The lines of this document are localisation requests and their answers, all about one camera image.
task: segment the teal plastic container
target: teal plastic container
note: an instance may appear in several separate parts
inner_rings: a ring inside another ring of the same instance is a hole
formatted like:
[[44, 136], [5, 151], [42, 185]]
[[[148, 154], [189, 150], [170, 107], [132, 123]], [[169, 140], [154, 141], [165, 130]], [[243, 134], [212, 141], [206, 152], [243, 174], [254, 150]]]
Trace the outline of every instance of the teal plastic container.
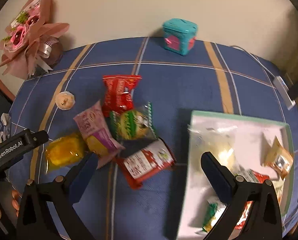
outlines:
[[180, 55], [187, 55], [193, 48], [198, 26], [187, 20], [173, 18], [163, 25], [164, 48]]

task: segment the power strip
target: power strip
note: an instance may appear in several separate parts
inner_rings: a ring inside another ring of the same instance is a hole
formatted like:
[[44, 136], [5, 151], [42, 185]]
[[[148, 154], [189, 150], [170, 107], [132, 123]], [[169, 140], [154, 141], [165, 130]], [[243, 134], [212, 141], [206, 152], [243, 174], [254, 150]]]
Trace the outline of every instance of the power strip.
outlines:
[[282, 96], [285, 104], [287, 105], [287, 109], [291, 110], [291, 108], [295, 106], [295, 101], [290, 99], [287, 93], [288, 92], [287, 85], [284, 83], [283, 79], [280, 76], [276, 76], [273, 79], [273, 84], [275, 85], [280, 95]]

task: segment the blue tablecloth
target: blue tablecloth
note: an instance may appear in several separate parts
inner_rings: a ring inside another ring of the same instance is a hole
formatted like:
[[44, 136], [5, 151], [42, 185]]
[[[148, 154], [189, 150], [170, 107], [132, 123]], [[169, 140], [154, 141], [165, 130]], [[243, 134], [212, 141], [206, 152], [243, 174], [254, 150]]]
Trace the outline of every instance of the blue tablecloth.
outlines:
[[[275, 75], [277, 67], [259, 58]], [[132, 190], [113, 163], [95, 171], [82, 199], [74, 205], [96, 239], [173, 239], [180, 219], [186, 182], [188, 131], [192, 110], [242, 114], [290, 125], [295, 153], [295, 176], [289, 212], [283, 218], [286, 234], [298, 218], [298, 109], [287, 110], [271, 78], [249, 55], [231, 47], [196, 41], [185, 57], [163, 49], [162, 38], [128, 38], [104, 41], [64, 53], [54, 71], [29, 79], [22, 85], [10, 110], [12, 135], [24, 128], [36, 132], [45, 118], [51, 140], [77, 130], [73, 117], [103, 99], [103, 75], [139, 74], [134, 90], [135, 106], [150, 101], [153, 124], [174, 152], [178, 164], [162, 171]], [[57, 87], [75, 95], [68, 111], [51, 102]], [[38, 150], [35, 180], [52, 181], [65, 175], [64, 167], [44, 173], [45, 157]], [[134, 148], [121, 153], [130, 155]], [[30, 176], [33, 153], [10, 168], [7, 175], [22, 192]], [[55, 224], [67, 236], [56, 211], [49, 205]]]

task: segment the teal lid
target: teal lid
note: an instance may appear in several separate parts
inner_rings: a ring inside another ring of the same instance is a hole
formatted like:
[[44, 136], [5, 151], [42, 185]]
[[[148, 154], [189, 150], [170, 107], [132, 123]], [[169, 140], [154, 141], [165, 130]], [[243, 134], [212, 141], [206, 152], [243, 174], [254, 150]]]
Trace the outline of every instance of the teal lid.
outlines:
[[178, 18], [164, 22], [163, 27], [181, 33], [195, 33], [198, 30], [198, 26], [195, 23]]

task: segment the bolt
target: bolt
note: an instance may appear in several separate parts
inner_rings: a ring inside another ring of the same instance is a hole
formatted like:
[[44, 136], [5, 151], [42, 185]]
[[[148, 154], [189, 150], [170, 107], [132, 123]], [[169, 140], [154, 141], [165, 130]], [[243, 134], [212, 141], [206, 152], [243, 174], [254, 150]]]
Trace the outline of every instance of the bolt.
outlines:
[[64, 180], [64, 176], [57, 176], [56, 178], [55, 178], [55, 181], [56, 182], [62, 182]]
[[265, 180], [265, 183], [266, 183], [268, 186], [272, 186], [272, 181], [270, 181], [269, 179], [266, 179], [266, 180]]
[[244, 178], [242, 176], [238, 175], [238, 176], [236, 176], [236, 181], [243, 182]]
[[27, 185], [30, 186], [34, 181], [32, 179], [28, 179]]

